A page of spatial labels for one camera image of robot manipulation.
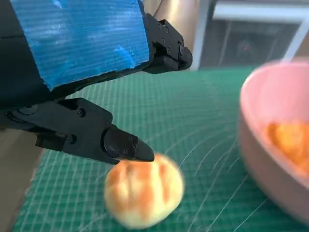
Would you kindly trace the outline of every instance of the baked bun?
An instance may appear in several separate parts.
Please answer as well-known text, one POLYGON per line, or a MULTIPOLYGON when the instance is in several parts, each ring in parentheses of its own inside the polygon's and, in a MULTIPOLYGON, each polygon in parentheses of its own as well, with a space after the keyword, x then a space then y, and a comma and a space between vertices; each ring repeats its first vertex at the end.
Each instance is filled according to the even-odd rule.
POLYGON ((183 193, 177 164, 158 153, 153 162, 119 162, 104 185, 107 209, 128 229, 145 229, 164 220, 177 208, 183 193))

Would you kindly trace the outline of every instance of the blue tape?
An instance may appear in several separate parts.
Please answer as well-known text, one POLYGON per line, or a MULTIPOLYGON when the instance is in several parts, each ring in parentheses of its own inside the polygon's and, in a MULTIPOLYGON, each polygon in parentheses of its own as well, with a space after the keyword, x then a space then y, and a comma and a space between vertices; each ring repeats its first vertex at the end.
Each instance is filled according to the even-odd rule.
POLYGON ((50 90, 149 60, 138 0, 11 0, 50 90))

